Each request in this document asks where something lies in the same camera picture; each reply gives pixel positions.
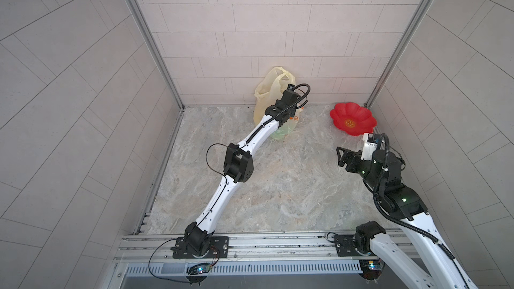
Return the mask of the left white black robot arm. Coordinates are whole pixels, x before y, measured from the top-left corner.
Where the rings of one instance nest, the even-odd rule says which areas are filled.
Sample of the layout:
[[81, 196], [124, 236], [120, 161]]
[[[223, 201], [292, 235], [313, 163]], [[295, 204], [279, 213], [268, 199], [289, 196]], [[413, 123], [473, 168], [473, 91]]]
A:
[[270, 135], [305, 106], [310, 91], [308, 84], [289, 84], [282, 97], [265, 110], [261, 121], [245, 139], [226, 145], [220, 184], [199, 217], [186, 227], [184, 242], [187, 252], [195, 257], [208, 253], [211, 237], [229, 200], [253, 174], [253, 155]]

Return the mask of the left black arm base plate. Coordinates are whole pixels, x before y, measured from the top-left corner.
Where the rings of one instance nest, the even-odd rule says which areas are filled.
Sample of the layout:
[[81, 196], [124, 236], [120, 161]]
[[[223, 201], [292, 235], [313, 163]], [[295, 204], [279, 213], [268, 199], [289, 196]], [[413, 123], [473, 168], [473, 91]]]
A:
[[179, 237], [171, 248], [174, 259], [217, 259], [228, 256], [230, 238], [227, 236], [207, 237], [198, 246]]

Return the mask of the translucent yellowish plastic bag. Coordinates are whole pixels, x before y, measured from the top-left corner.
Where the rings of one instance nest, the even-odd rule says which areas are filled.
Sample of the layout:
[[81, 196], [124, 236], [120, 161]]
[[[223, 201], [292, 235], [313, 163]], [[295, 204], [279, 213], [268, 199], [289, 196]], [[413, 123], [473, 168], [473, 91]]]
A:
[[[256, 106], [254, 109], [254, 124], [257, 125], [264, 116], [266, 108], [275, 104], [276, 100], [282, 98], [283, 92], [288, 88], [289, 84], [296, 84], [296, 78], [282, 67], [274, 67], [264, 78], [264, 80], [256, 87], [254, 96], [256, 97]], [[276, 140], [282, 140], [296, 128], [302, 108], [295, 111], [293, 117], [282, 125], [271, 137]]]

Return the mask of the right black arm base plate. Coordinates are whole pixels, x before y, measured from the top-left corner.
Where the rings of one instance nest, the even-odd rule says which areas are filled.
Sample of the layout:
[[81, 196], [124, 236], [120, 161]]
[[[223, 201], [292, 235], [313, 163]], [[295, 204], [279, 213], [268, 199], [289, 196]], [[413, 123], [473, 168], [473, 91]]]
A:
[[354, 235], [335, 234], [332, 242], [335, 245], [338, 257], [364, 257], [370, 255], [369, 252], [359, 251]]

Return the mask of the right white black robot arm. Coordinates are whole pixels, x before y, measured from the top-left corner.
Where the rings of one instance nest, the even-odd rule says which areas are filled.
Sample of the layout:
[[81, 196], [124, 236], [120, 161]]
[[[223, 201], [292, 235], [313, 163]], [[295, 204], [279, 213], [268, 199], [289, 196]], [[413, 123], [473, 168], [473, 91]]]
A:
[[395, 154], [386, 134], [365, 133], [361, 151], [337, 147], [337, 162], [356, 173], [371, 192], [379, 213], [400, 226], [412, 242], [423, 267], [403, 252], [377, 222], [356, 228], [354, 246], [362, 256], [376, 256], [408, 288], [476, 288], [446, 242], [415, 190], [402, 181], [405, 160]]

